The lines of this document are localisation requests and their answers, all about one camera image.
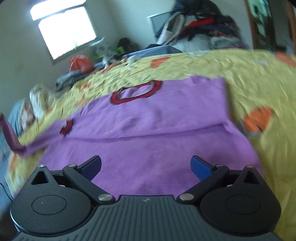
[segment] orange plastic bag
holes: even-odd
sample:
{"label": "orange plastic bag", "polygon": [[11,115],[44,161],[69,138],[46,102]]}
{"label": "orange plastic bag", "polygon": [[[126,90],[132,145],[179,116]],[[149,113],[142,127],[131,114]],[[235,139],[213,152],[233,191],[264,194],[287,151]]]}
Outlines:
{"label": "orange plastic bag", "polygon": [[84,55],[77,55],[73,57],[69,64],[71,64],[69,72],[73,70],[81,70],[82,73],[87,74],[94,70],[93,64]]}

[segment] bright window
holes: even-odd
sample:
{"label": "bright window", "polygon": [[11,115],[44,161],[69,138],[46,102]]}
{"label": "bright window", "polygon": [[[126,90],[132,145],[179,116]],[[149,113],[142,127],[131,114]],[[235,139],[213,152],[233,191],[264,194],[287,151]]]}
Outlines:
{"label": "bright window", "polygon": [[85,0],[47,0],[34,5],[32,19],[53,59],[96,38],[84,7]]}

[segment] metal bolt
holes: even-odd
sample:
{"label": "metal bolt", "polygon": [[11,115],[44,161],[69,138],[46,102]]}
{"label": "metal bolt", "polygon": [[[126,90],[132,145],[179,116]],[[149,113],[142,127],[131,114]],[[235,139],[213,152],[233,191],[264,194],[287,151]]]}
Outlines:
{"label": "metal bolt", "polygon": [[194,199],[194,196],[190,193],[183,193],[179,196],[182,201],[191,201]]}
{"label": "metal bolt", "polygon": [[98,199],[99,199],[100,201],[102,201],[102,202],[108,202],[108,201],[111,201],[112,198],[113,198],[113,196],[110,195],[110,194],[101,194],[101,195],[98,197]]}

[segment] pile of clothes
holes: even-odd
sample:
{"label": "pile of clothes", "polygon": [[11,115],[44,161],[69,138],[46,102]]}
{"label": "pile of clothes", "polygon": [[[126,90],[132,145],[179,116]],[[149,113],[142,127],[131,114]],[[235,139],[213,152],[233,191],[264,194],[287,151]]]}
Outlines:
{"label": "pile of clothes", "polygon": [[211,48],[245,48],[239,29],[230,16],[223,16],[210,0],[177,0],[171,17],[157,34],[157,43],[167,45],[197,34],[208,35]]}

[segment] bedsheet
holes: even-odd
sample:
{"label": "bedsheet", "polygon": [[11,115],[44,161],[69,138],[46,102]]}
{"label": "bedsheet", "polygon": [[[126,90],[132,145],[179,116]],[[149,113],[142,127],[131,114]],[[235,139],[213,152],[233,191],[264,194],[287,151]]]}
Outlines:
{"label": "bedsheet", "polygon": [[[151,80],[184,79],[193,75],[222,76],[227,82],[231,116],[249,138],[261,160],[264,178],[278,198],[282,215],[275,229],[283,240],[296,239],[296,68],[266,51],[214,50],[141,59],[119,65],[76,83],[45,117],[20,138],[28,144],[57,119],[121,87]],[[42,152],[29,158],[12,155],[11,191],[22,187]]]}

